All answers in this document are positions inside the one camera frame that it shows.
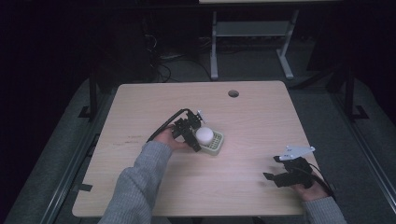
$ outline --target gray sleeve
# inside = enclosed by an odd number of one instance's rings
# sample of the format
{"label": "gray sleeve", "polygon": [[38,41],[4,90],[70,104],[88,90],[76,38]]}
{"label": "gray sleeve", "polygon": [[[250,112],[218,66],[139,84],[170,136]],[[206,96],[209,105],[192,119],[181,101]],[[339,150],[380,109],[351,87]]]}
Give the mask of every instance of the gray sleeve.
{"label": "gray sleeve", "polygon": [[120,174],[113,198],[99,223],[150,223],[157,191],[171,155],[171,148],[163,143],[146,143],[134,167]]}
{"label": "gray sleeve", "polygon": [[343,213],[332,197],[304,202],[303,207],[312,224],[346,224]]}

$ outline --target white ball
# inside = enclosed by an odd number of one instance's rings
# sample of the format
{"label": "white ball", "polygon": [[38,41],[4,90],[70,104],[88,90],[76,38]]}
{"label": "white ball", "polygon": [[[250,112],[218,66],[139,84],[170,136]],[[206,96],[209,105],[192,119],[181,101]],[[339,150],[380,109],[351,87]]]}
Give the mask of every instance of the white ball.
{"label": "white ball", "polygon": [[200,145],[208,146],[212,142],[213,137],[215,135],[213,134],[213,131],[210,128],[203,127],[198,129],[195,136]]}

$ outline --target black tape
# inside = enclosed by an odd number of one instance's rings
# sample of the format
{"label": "black tape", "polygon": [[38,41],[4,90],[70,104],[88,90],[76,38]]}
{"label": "black tape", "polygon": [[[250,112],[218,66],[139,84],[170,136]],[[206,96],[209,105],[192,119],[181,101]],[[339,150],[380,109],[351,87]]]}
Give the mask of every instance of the black tape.
{"label": "black tape", "polygon": [[81,184],[78,189],[90,192],[92,189],[92,185]]}

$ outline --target table top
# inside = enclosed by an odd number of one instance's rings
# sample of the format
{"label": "table top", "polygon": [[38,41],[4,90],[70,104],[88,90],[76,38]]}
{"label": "table top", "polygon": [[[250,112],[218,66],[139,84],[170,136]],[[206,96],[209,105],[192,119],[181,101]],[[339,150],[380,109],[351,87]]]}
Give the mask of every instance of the table top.
{"label": "table top", "polygon": [[[229,91],[239,96],[230,97]],[[154,216],[280,216],[303,212],[290,188],[263,172],[285,170],[273,157],[285,146],[309,146],[285,85],[280,81],[121,85],[109,111],[73,207],[77,217],[100,217],[120,172],[179,109],[201,109],[206,127],[224,134],[218,156],[175,151],[161,183]],[[312,153],[304,156],[317,165]]]}

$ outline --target human hand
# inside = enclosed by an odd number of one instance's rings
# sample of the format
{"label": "human hand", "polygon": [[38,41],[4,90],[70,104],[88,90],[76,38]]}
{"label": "human hand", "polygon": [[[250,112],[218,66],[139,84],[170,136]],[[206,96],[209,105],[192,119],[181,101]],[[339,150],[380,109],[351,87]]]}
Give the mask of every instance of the human hand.
{"label": "human hand", "polygon": [[313,181],[313,184],[309,189],[306,189],[302,184],[297,184],[290,187],[294,189],[300,195],[301,199],[305,202],[314,201],[330,196],[317,181]]}
{"label": "human hand", "polygon": [[169,125],[154,137],[153,141],[161,142],[168,145],[172,150],[183,149],[183,148],[191,148],[187,143],[178,142],[173,138],[172,128],[174,125]]}

